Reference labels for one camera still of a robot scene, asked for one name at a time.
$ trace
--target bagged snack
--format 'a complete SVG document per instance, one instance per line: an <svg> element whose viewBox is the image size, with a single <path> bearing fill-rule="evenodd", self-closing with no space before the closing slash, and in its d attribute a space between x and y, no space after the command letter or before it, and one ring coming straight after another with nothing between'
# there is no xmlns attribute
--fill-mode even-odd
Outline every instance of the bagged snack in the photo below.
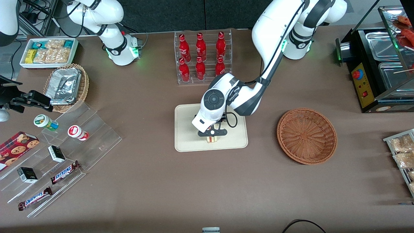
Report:
<svg viewBox="0 0 414 233"><path fill-rule="evenodd" d="M32 64L33 63L33 59L36 56L37 50L36 49L29 49L27 51L27 55L26 58L24 59L24 63L26 64Z"/></svg>
<svg viewBox="0 0 414 233"><path fill-rule="evenodd" d="M32 49L46 49L46 44L47 44L47 41L33 42L31 48Z"/></svg>
<svg viewBox="0 0 414 233"><path fill-rule="evenodd" d="M46 43L46 48L48 49L60 49L65 44L65 40L49 40Z"/></svg>
<svg viewBox="0 0 414 233"><path fill-rule="evenodd" d="M45 63L47 54L47 49L38 49L36 56L33 59L33 63Z"/></svg>
<svg viewBox="0 0 414 233"><path fill-rule="evenodd" d="M414 155L413 152L403 152L395 155L395 161L400 168L412 168L414 167Z"/></svg>
<svg viewBox="0 0 414 233"><path fill-rule="evenodd" d="M59 49L48 49L48 53L45 59L45 63L56 63L56 56Z"/></svg>
<svg viewBox="0 0 414 233"><path fill-rule="evenodd" d="M414 181L414 171L411 171L411 172L409 172L409 173L407 173L408 174L408 177L412 180L412 181Z"/></svg>
<svg viewBox="0 0 414 233"><path fill-rule="evenodd" d="M402 145L400 138L393 138L390 140L391 147L395 152L407 152L410 151L409 148L406 148Z"/></svg>
<svg viewBox="0 0 414 233"><path fill-rule="evenodd" d="M408 187L410 188L411 192L414 193L414 182L411 182Z"/></svg>
<svg viewBox="0 0 414 233"><path fill-rule="evenodd" d="M66 48L72 48L72 45L73 45L73 41L65 41L64 47L66 47Z"/></svg>
<svg viewBox="0 0 414 233"><path fill-rule="evenodd" d="M66 63L69 59L70 48L61 48L56 55L55 63Z"/></svg>

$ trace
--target snickers bar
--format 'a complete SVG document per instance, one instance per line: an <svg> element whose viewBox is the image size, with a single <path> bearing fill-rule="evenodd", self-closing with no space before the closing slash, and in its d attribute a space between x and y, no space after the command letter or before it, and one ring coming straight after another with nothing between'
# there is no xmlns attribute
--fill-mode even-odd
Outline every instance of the snickers bar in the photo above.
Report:
<svg viewBox="0 0 414 233"><path fill-rule="evenodd" d="M67 177L70 173L75 171L75 169L78 167L80 167L80 164L76 160L69 167L65 168L63 171L59 172L56 176L52 177L51 178L52 184L56 184L59 180L62 180L63 178Z"/></svg>
<svg viewBox="0 0 414 233"><path fill-rule="evenodd" d="M26 200L26 201L22 201L19 203L19 211L22 211L24 209L26 209L28 206L30 206L33 203L36 203L48 196L52 196L52 190L50 187L47 187L45 190L43 190L42 192L34 195L33 197L31 197L30 199Z"/></svg>

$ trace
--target cookie box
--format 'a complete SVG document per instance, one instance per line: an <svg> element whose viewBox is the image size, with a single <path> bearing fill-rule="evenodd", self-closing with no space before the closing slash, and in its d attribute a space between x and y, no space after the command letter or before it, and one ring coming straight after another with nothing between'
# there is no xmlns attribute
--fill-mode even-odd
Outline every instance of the cookie box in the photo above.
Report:
<svg viewBox="0 0 414 233"><path fill-rule="evenodd" d="M26 63L26 56L29 51L29 49L32 49L32 46L36 42L42 42L47 40L66 40L66 41L73 41L72 47L70 49L69 58L66 63ZM20 59L20 65L23 68L26 69L49 69L49 68L57 68L61 66L66 66L69 64L72 64L73 58L75 57L76 48L78 45L78 40L75 38L69 38L69 37L43 37L43 38L34 38L27 41L26 48L24 49L24 53L22 55L22 58Z"/></svg>
<svg viewBox="0 0 414 233"><path fill-rule="evenodd" d="M19 132L0 145L0 172L39 144L37 137Z"/></svg>

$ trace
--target red bottle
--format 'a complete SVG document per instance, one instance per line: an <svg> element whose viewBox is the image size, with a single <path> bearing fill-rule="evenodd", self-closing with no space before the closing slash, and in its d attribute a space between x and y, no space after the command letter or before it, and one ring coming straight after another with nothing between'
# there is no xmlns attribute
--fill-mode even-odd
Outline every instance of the red bottle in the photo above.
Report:
<svg viewBox="0 0 414 233"><path fill-rule="evenodd" d="M226 68L226 66L223 63L223 57L219 57L217 59L217 64L216 64L216 77L217 77L217 75L224 74L224 69L225 68Z"/></svg>
<svg viewBox="0 0 414 233"><path fill-rule="evenodd" d="M191 61L190 47L188 46L187 41L185 41L184 34L180 34L178 37L180 38L181 56L185 59L185 63L189 63Z"/></svg>
<svg viewBox="0 0 414 233"><path fill-rule="evenodd" d="M197 43L195 43L197 48L197 56L200 56L203 61L207 60L207 47L206 42L203 40L203 33L197 33Z"/></svg>
<svg viewBox="0 0 414 233"><path fill-rule="evenodd" d="M226 59L226 41L224 40L224 32L219 32L219 39L216 43L216 50L216 59L219 59L220 56L223 57L223 60Z"/></svg>
<svg viewBox="0 0 414 233"><path fill-rule="evenodd" d="M184 58L180 58L180 70L181 79L183 82L187 83L190 81L190 69L188 69L188 65L185 63Z"/></svg>
<svg viewBox="0 0 414 233"><path fill-rule="evenodd" d="M203 81L206 74L206 66L203 62L203 59L200 56L197 57L197 64L195 65L195 70L197 71L198 80Z"/></svg>

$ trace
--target brown table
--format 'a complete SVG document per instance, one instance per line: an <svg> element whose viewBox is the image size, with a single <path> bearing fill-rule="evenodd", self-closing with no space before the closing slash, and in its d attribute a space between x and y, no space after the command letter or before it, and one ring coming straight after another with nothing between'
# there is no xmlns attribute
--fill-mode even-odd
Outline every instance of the brown table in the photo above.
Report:
<svg viewBox="0 0 414 233"><path fill-rule="evenodd" d="M414 206L397 205L409 191L382 138L413 128L414 115L360 112L346 66L335 64L335 38L348 30L320 27L305 58L283 59L246 117L246 148L191 153L174 149L174 108L200 102L207 87L177 84L173 33L150 34L142 59L126 67L108 59L98 37L80 37L75 62L90 78L87 102L124 139L35 218L0 197L0 232L281 232L297 218L329 233L409 232ZM254 79L260 57L250 31L233 30L233 44L233 74ZM50 72L22 69L21 90L41 91ZM277 142L279 118L297 107L320 111L336 128L336 153L322 165L296 163ZM32 122L41 113L11 112L0 141L39 133Z"/></svg>

